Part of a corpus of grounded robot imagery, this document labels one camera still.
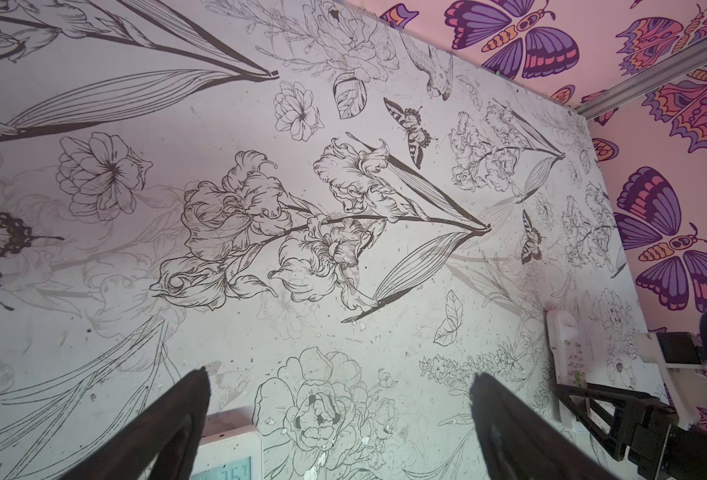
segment butterfly wallpaper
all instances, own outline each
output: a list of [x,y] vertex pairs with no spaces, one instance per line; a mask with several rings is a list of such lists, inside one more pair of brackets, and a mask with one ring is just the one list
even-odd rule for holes
[[[499,44],[515,80],[585,61],[558,0],[489,8],[464,50]],[[58,478],[202,367],[206,432],[255,425],[265,478],[484,478],[476,373],[560,427],[553,308],[583,319],[589,381],[663,396],[628,258],[693,222],[686,269],[707,225],[682,202],[626,250],[583,117],[385,12],[0,0],[0,478]],[[605,139],[601,164],[626,151]]]
[[707,0],[342,1],[573,108],[707,37]]
[[647,324],[697,331],[707,309],[707,64],[589,128]]

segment white plastic device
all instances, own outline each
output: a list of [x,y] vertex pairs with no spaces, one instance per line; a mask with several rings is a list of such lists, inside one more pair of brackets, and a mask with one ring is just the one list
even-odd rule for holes
[[263,438],[250,425],[202,438],[191,480],[263,480]]
[[[548,325],[549,346],[553,353],[556,383],[585,389],[585,374],[589,367],[589,350],[585,348],[577,320],[564,310],[551,310],[545,314],[545,322]],[[587,431],[561,402],[559,402],[559,417],[565,428],[571,428],[575,432]]]

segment purple butterfly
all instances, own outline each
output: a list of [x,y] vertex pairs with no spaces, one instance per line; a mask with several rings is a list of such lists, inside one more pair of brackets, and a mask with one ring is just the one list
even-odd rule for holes
[[524,54],[524,42],[517,38],[519,33],[527,32],[523,78],[546,77],[564,72],[574,67],[580,58],[578,44],[568,34],[557,28],[532,28],[545,14],[556,19],[556,14],[544,8],[529,12],[535,0],[492,0],[496,5],[514,17],[523,17],[519,23],[512,24],[512,19],[497,8],[474,2],[459,0],[444,12],[444,23],[455,28],[455,40],[452,48],[460,50],[492,37],[483,47],[482,52],[495,53],[482,65],[507,78],[514,78],[519,73]]
[[[689,301],[686,264],[692,278],[695,307],[704,312],[707,309],[707,254],[688,249],[697,242],[707,245],[707,240],[697,238],[697,228],[692,223],[693,235],[678,235],[681,208],[668,180],[654,168],[638,169],[623,186],[617,206],[644,220],[615,214],[623,249],[651,245],[638,259],[642,262],[663,260],[637,276],[636,284],[655,292],[660,304],[669,310],[683,310]],[[673,238],[664,242],[663,235]],[[682,255],[684,263],[675,255],[679,250],[686,250]]]

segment digital clock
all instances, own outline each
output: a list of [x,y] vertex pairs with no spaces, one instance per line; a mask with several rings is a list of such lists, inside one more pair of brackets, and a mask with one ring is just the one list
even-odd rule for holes
[[263,440],[252,425],[204,437],[191,480],[263,480]]

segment pink wall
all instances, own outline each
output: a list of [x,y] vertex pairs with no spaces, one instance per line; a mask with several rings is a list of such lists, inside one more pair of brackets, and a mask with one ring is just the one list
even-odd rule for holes
[[[492,62],[491,58],[509,48],[512,62],[510,68],[501,70],[513,82],[524,85],[546,97],[561,91],[559,99],[571,107],[576,107],[585,97],[612,88],[660,60],[671,55],[679,47],[694,42],[698,36],[707,34],[707,0],[698,4],[693,0],[551,0],[546,7],[545,0],[343,0],[344,3],[367,10],[380,16],[390,15],[391,20],[413,36],[434,44],[439,48],[456,53],[465,60],[481,65]],[[499,32],[509,26],[520,24],[528,18],[527,12],[547,12],[537,19],[534,28],[521,27],[516,38],[494,50],[482,52],[483,46]],[[478,12],[486,14],[487,20],[493,15],[496,30],[481,33],[471,28],[467,21],[478,18]],[[476,34],[474,38],[483,38],[477,43],[464,48],[463,43],[455,45],[454,26],[448,23],[465,25],[465,32]],[[636,29],[627,36],[618,36],[635,25]],[[546,29],[557,29],[558,32]],[[561,52],[570,56],[561,62],[564,68],[560,72],[551,72],[547,68],[527,68],[530,62],[549,61],[545,52],[538,53],[529,48],[528,42],[542,34],[561,45]],[[513,72],[516,49],[519,48],[518,63],[521,68]],[[623,69],[621,63],[629,58],[638,68]],[[455,88],[461,88],[455,82]]]
[[[625,188],[630,190],[629,197],[636,200],[632,177],[639,169],[649,167],[655,169],[659,175],[649,171],[646,175],[649,178],[658,177],[657,181],[659,178],[665,178],[681,206],[681,228],[675,235],[693,234],[693,229],[689,225],[692,222],[697,227],[697,238],[707,240],[707,66],[699,70],[690,73],[690,76],[670,82],[658,91],[647,94],[645,98],[623,106],[604,126],[592,121],[589,123],[589,128],[595,145],[598,146],[598,150],[601,150],[598,152],[600,160],[608,158],[600,162],[601,172],[616,213],[636,217],[621,208],[624,200],[620,197]],[[653,113],[669,114],[673,115],[673,118],[663,116],[660,120],[655,120]],[[686,133],[685,128],[690,131],[689,137],[685,138],[681,134],[673,133],[673,130]],[[648,213],[654,212],[656,209],[650,200],[655,198],[655,195],[656,193],[652,191],[645,199],[639,198],[637,204],[643,206]],[[626,244],[630,236],[623,234],[623,226],[624,222],[618,221],[621,236]],[[661,241],[671,244],[672,235],[664,233],[662,236]],[[670,260],[670,258],[676,257],[681,259],[684,268],[687,268],[687,257],[694,258],[689,252],[707,254],[707,243],[698,241],[693,246],[679,250],[664,260],[640,261],[638,259],[647,248],[657,243],[659,242],[626,249],[628,265],[634,278],[637,279],[637,292],[647,326],[650,329],[667,327],[668,331],[696,332],[701,314],[696,304],[702,301],[707,307],[707,299],[699,300],[695,297],[690,272],[686,274],[689,292],[688,296],[684,297],[685,307],[681,303],[678,303],[678,306],[670,305],[671,302],[666,302],[665,297],[661,302],[658,294],[639,286],[639,283],[668,286],[670,281],[666,279],[658,282],[645,280],[643,272],[653,265],[663,264],[666,261],[670,261],[669,264],[673,266],[679,260]],[[673,310],[679,307],[682,307],[682,310]]]

